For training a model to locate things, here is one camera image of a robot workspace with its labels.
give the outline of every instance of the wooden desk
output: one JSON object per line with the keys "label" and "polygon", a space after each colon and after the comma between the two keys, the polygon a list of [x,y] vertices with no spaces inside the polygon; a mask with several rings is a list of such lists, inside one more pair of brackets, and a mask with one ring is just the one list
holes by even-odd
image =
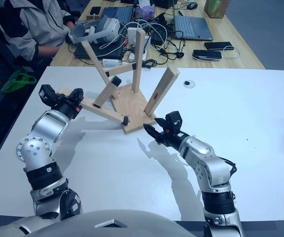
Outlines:
{"label": "wooden desk", "polygon": [[[194,60],[192,57],[185,55],[181,59],[176,59],[175,61],[169,60],[164,65],[159,65],[158,67],[174,66],[180,68],[242,68],[242,69],[265,69],[261,64],[259,59],[241,37],[241,35],[236,31],[235,27],[225,16],[223,19],[212,19],[204,11],[205,0],[197,0],[198,8],[194,10],[180,10],[185,16],[194,17],[205,17],[209,26],[209,29],[213,35],[214,41],[230,41],[235,47],[237,47],[241,53],[241,56],[237,59],[222,59],[221,61],[213,63],[204,63],[198,60]],[[127,6],[128,4],[121,3],[120,1],[110,2],[105,0],[91,0],[87,7],[85,8],[80,20],[86,19],[86,13],[92,6]],[[159,15],[164,12],[165,9],[156,7],[155,15]],[[172,14],[172,9],[166,11],[168,14]],[[172,21],[172,16],[165,14],[165,18],[168,21]],[[179,40],[173,40],[174,43],[179,43]],[[74,52],[76,49],[75,45],[70,45],[70,50]],[[192,54],[194,49],[206,49],[203,41],[187,40],[184,52]],[[233,56],[236,52],[228,51],[225,52],[226,56]],[[165,62],[163,56],[159,56],[158,51],[150,48],[148,51],[147,59],[155,59],[158,63]],[[57,55],[51,62],[51,66],[89,66],[79,59],[75,58],[74,55],[68,51],[68,44],[64,43],[60,48]]]}

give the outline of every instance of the power adapter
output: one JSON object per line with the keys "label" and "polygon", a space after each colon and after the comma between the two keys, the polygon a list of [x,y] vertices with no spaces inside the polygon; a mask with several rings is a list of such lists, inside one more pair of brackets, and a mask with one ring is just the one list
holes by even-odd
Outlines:
{"label": "power adapter", "polygon": [[152,45],[162,45],[164,43],[163,40],[165,40],[166,38],[166,32],[163,27],[154,26],[154,28],[158,33],[156,31],[153,31],[151,35],[151,44]]}

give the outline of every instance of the white table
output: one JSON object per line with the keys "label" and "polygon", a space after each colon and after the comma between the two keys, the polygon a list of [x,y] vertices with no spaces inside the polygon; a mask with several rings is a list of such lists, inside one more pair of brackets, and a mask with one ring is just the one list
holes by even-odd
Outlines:
{"label": "white table", "polygon": [[[147,99],[164,70],[142,71],[140,88]],[[128,83],[132,74],[120,78]],[[185,88],[186,79],[195,88]],[[0,215],[34,214],[31,187],[15,148],[48,109],[38,96],[41,84],[55,90],[81,87],[91,99],[104,87],[93,67],[46,69],[0,151]],[[155,113],[165,117],[174,110],[180,111],[183,131],[237,164],[231,184],[241,220],[284,220],[284,71],[180,69]],[[203,221],[193,170],[143,130],[124,135],[120,125],[82,110],[54,144],[53,155],[69,187],[80,195],[83,212],[138,209],[172,220]]]}

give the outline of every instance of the black laptop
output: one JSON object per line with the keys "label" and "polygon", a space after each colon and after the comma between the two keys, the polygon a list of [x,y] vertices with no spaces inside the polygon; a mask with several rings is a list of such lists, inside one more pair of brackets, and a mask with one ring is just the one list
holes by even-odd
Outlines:
{"label": "black laptop", "polygon": [[[105,7],[104,11],[102,13],[102,16],[106,15],[109,18],[117,18],[122,24],[127,24],[132,21],[133,18],[133,7]],[[127,34],[127,30],[123,29],[121,32],[122,35]],[[106,56],[100,56],[100,55],[105,55],[111,51],[113,51],[115,48],[118,48],[124,41],[124,37],[120,36],[118,40],[108,47],[104,49],[99,49],[101,44],[94,44],[91,43],[91,46],[97,55],[98,59],[103,59],[103,58],[108,58],[108,59],[119,59],[121,60],[123,57],[123,47],[120,47],[119,49],[115,50],[114,52],[106,55]],[[77,45],[77,48],[74,52],[74,56],[77,58],[89,58],[85,49],[83,48],[82,44],[79,43]]]}

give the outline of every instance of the laptop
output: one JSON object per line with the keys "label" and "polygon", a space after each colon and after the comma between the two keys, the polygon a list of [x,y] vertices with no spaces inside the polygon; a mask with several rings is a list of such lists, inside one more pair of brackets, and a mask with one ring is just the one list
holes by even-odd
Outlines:
{"label": "laptop", "polygon": [[[133,7],[105,7],[102,12],[102,16],[104,15],[106,15],[109,18],[117,18],[122,24],[125,25],[132,21]],[[127,34],[127,30],[123,29],[121,34],[125,36]],[[101,44],[91,43],[91,46],[98,59],[108,58],[108,59],[121,60],[123,57],[123,47],[120,47],[120,46],[124,40],[125,40],[124,37],[120,36],[116,42],[112,43],[111,45],[109,45],[108,47],[104,49],[99,49]],[[114,49],[118,47],[120,48],[106,55],[107,53],[113,51]],[[74,52],[74,56],[76,58],[89,58],[81,43],[77,45],[77,48]]]}
{"label": "laptop", "polygon": [[175,38],[212,41],[213,37],[205,18],[175,15],[173,4]]}

